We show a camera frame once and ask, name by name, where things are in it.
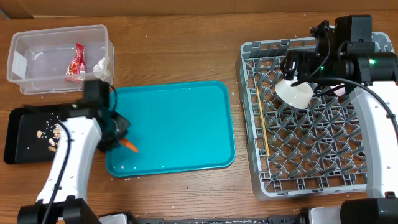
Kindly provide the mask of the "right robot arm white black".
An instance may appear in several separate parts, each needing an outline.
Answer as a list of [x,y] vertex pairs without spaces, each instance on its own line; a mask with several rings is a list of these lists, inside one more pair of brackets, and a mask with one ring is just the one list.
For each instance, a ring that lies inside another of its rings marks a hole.
[[311,83],[344,88],[359,119],[368,166],[366,199],[338,207],[311,208],[305,223],[397,222],[397,55],[373,40],[369,15],[339,17],[333,26],[313,27],[314,52],[290,50],[280,65],[284,75],[275,91],[295,108],[314,96]]

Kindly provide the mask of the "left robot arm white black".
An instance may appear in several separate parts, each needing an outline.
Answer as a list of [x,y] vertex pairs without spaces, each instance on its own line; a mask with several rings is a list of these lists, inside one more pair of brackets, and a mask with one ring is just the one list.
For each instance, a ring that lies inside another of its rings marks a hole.
[[115,88],[100,79],[83,83],[83,98],[55,114],[60,142],[46,183],[33,205],[20,208],[17,223],[99,223],[87,203],[87,188],[97,149],[120,146],[130,122],[110,100]]

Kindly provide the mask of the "white bowl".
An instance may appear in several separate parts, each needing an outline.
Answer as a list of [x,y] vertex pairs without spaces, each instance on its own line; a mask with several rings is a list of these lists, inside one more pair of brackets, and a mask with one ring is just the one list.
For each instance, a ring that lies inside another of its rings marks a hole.
[[291,84],[297,81],[297,77],[294,77],[293,80],[282,79],[276,84],[275,92],[288,105],[297,109],[305,109],[312,99],[313,90],[308,83],[301,83],[298,86],[291,87]]

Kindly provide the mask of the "orange carrot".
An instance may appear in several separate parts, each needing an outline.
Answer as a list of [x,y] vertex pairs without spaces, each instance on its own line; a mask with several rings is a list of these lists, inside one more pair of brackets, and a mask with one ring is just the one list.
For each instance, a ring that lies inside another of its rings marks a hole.
[[131,151],[133,151],[135,153],[139,153],[138,148],[135,145],[133,145],[133,143],[130,142],[128,139],[122,138],[120,140],[120,143],[121,143],[121,145],[125,146],[126,148],[130,149]]

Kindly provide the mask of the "pink bowl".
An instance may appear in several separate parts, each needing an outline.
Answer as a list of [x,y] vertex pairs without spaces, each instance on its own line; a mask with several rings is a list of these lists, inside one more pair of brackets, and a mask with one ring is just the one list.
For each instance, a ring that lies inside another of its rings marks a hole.
[[344,85],[337,85],[334,86],[334,94],[336,96],[343,96],[345,94],[345,86]]

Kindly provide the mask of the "wooden chopstick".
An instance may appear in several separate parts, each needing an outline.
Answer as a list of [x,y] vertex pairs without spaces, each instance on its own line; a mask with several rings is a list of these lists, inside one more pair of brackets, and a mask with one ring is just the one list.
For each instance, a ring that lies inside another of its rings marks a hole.
[[260,114],[265,149],[266,149],[267,157],[270,158],[271,154],[270,154],[268,139],[267,139],[267,134],[266,134],[266,125],[265,125],[264,113],[263,113],[263,109],[262,109],[262,101],[261,101],[261,96],[260,96],[260,92],[259,92],[259,87],[257,85],[256,85],[256,96],[257,96],[257,101],[258,101],[259,114]]

